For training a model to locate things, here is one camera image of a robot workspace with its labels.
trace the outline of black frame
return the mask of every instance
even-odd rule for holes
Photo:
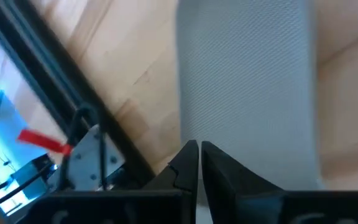
[[[0,44],[65,134],[75,111],[90,103],[125,157],[125,175],[137,187],[154,178],[148,163],[28,0],[0,0]],[[77,140],[93,125],[85,118]]]
[[[23,221],[51,223],[196,223],[208,205],[214,224],[358,223],[358,191],[283,190],[208,141],[188,141],[140,190],[54,192],[36,201]],[[206,202],[197,201],[204,187]]]

